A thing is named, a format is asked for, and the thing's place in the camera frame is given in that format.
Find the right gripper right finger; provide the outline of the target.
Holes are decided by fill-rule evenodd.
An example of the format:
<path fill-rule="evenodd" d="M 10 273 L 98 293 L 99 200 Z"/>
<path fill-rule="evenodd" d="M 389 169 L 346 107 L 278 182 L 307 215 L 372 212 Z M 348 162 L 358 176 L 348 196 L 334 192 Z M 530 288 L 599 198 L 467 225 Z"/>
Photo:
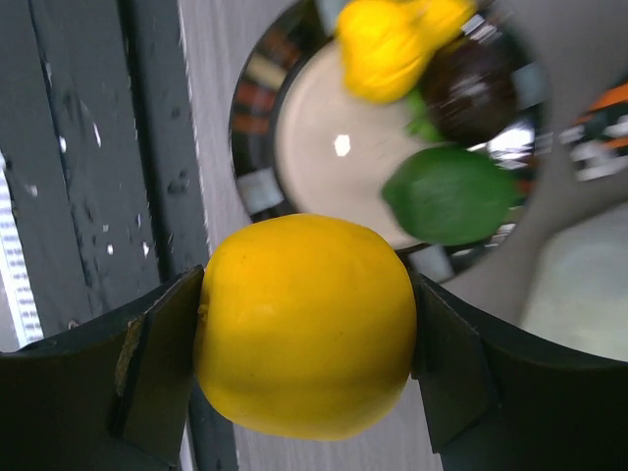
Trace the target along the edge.
<path fill-rule="evenodd" d="M 529 334 L 421 276 L 412 377 L 446 470 L 623 470 L 627 366 Z"/>

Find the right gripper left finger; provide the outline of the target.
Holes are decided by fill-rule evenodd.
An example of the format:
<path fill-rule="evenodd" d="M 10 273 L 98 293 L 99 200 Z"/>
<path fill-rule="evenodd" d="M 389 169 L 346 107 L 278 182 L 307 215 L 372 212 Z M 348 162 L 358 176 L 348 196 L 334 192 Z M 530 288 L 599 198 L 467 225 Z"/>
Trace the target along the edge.
<path fill-rule="evenodd" d="M 174 470 L 203 270 L 1 356 L 4 470 Z"/>

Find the yellow fake lemon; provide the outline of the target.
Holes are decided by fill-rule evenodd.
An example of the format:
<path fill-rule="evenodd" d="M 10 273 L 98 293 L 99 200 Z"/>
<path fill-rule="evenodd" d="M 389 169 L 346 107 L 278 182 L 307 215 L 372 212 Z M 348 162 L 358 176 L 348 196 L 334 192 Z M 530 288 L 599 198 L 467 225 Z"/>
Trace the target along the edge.
<path fill-rule="evenodd" d="M 337 441 L 384 418 L 410 375 L 410 277 L 375 232 L 294 214 L 228 236 L 206 267 L 194 373 L 253 431 Z"/>

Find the green fake avocado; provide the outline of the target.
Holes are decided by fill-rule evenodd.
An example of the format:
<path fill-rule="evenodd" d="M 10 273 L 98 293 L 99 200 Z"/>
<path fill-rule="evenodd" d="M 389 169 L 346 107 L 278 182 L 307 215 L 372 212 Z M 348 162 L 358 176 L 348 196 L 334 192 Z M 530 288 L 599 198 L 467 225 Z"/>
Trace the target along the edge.
<path fill-rule="evenodd" d="M 511 172 L 487 154 L 457 145 L 408 157 L 384 183 L 381 196 L 407 234 L 449 246 L 493 235 L 522 199 Z"/>

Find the beige plate with dark rim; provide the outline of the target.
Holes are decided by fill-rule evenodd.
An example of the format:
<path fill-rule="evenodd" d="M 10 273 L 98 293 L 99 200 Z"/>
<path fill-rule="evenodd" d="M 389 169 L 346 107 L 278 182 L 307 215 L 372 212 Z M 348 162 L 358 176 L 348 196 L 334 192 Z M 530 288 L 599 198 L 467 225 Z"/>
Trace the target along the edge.
<path fill-rule="evenodd" d="M 339 1 L 297 1 L 264 32 L 235 86 L 230 141 L 235 182 L 254 222 L 313 212 L 365 226 L 413 270 L 443 283 L 478 264 L 514 230 L 518 201 L 490 236 L 438 246 L 412 238 L 381 197 L 410 155 L 440 144 L 411 95 L 370 105 L 343 86 L 333 28 Z"/>

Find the dark purple fake mangosteen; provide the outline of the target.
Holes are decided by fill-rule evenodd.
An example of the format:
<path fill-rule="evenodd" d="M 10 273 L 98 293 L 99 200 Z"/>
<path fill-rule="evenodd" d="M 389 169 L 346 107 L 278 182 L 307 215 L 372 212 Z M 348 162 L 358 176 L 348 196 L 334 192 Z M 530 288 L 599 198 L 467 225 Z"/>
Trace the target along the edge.
<path fill-rule="evenodd" d="M 413 114 L 408 133 L 465 147 L 497 136 L 515 121 L 519 108 L 507 57 L 466 36 L 436 52 L 407 103 Z"/>

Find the yellow fake pear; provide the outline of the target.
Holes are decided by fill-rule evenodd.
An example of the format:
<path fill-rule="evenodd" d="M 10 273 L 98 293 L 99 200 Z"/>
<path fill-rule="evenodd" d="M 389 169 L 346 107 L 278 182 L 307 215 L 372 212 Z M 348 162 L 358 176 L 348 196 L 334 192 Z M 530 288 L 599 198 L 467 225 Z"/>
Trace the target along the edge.
<path fill-rule="evenodd" d="M 345 87 L 374 104 L 399 100 L 477 11 L 474 1 L 348 2 L 336 25 Z"/>

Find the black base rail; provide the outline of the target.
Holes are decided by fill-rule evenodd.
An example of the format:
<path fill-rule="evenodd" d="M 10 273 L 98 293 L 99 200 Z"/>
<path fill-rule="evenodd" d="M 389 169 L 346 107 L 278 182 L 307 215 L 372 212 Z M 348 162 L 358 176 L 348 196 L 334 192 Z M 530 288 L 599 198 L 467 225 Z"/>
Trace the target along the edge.
<path fill-rule="evenodd" d="M 205 263 L 178 3 L 3 2 L 1 155 L 45 338 Z"/>

